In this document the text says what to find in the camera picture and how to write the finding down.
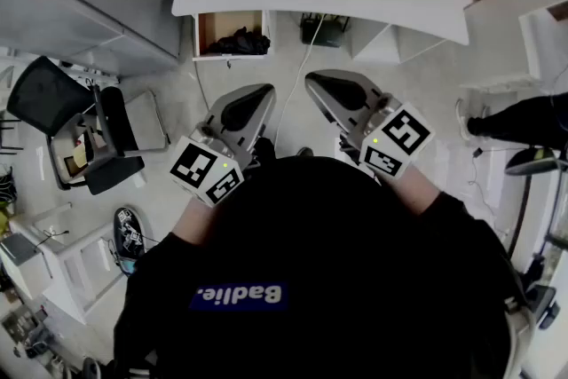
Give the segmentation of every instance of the sticker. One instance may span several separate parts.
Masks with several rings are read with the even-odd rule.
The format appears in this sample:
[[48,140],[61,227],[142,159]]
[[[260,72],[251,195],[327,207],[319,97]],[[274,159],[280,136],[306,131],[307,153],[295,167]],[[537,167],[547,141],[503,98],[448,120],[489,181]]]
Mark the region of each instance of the sticker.
[[170,173],[194,188],[199,188],[216,159],[215,155],[189,144],[171,168]]
[[384,133],[407,154],[411,155],[430,135],[424,125],[401,110],[385,127]]
[[215,183],[206,195],[211,199],[214,204],[217,204],[223,199],[231,190],[236,187],[241,180],[236,170],[230,170],[221,180]]
[[402,166],[402,162],[399,160],[396,160],[383,152],[379,152],[372,147],[367,148],[364,162],[393,177],[397,175],[400,166]]
[[201,312],[273,312],[288,308],[286,283],[200,286],[189,309]]

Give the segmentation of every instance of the white cable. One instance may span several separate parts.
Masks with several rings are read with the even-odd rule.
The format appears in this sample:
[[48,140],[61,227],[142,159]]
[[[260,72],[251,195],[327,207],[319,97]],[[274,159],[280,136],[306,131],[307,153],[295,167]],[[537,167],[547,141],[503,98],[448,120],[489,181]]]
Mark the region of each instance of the white cable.
[[284,103],[284,108],[282,109],[282,114],[280,115],[280,120],[278,121],[278,126],[276,127],[276,136],[274,138],[274,151],[276,151],[276,146],[278,145],[278,133],[280,131],[280,125],[282,124],[282,119],[284,118],[284,113],[286,112],[286,108],[288,107],[288,102],[290,101],[290,99],[292,98],[292,95],[294,94],[294,91],[296,90],[296,86],[298,85],[298,81],[300,81],[300,75],[302,74],[302,69],[304,68],[305,62],[307,62],[308,58],[310,58],[310,54],[312,53],[312,48],[313,48],[313,42],[315,41],[316,36],[318,35],[318,32],[320,31],[321,24],[323,23],[323,20],[324,20],[325,17],[326,17],[325,14],[323,14],[321,16],[321,20],[319,21],[318,28],[316,28],[316,31],[313,34],[312,42],[310,43],[310,46],[308,46],[308,50],[305,53],[305,57],[304,57],[304,60],[302,61],[302,65],[300,65],[300,68],[298,69],[298,75],[296,76],[296,82],[294,83],[294,87],[292,87],[292,91],[288,95],[288,98],[286,99],[286,103]]

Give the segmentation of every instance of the shoe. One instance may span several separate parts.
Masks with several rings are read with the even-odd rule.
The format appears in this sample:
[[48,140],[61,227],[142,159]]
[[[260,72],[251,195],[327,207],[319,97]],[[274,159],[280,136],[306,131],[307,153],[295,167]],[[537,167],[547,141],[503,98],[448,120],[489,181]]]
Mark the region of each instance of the shoe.
[[140,216],[130,207],[114,213],[114,250],[116,261],[125,275],[134,273],[134,264],[146,253]]
[[313,156],[313,150],[311,150],[309,147],[302,147],[300,150],[298,150],[296,156]]
[[468,131],[468,120],[465,114],[462,114],[462,107],[464,105],[463,99],[458,99],[455,103],[455,117],[458,120],[458,125],[460,126],[461,138],[464,141],[471,141],[474,136]]

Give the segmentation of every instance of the black sweatshirt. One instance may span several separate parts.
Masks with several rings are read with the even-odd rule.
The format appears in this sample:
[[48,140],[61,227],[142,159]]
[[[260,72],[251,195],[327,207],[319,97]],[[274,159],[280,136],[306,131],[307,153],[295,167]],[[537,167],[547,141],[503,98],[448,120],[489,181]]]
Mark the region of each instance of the black sweatshirt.
[[114,329],[118,376],[502,377],[503,301],[522,299],[491,228],[442,193],[419,217],[328,158],[262,167],[207,247],[170,234],[137,263]]

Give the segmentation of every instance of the black office chair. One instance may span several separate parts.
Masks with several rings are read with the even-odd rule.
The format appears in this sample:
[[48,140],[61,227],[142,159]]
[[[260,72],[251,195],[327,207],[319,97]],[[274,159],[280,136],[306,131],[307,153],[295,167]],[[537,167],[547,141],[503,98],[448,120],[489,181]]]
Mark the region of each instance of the black office chair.
[[[85,89],[49,59],[40,57],[26,68],[14,84],[6,109],[45,134],[59,189],[88,186],[92,194],[99,194],[142,170],[144,161],[140,155],[162,152],[168,148],[170,141],[163,131],[153,94],[152,100],[162,129],[164,146],[138,150],[126,114],[124,98],[118,88],[107,87],[99,91],[99,87],[95,85],[91,90]],[[95,152],[95,157],[80,174],[74,178],[63,178],[52,142],[70,123],[80,122],[84,114],[99,119],[99,133],[106,145]],[[73,181],[79,177],[84,177],[84,181]]]

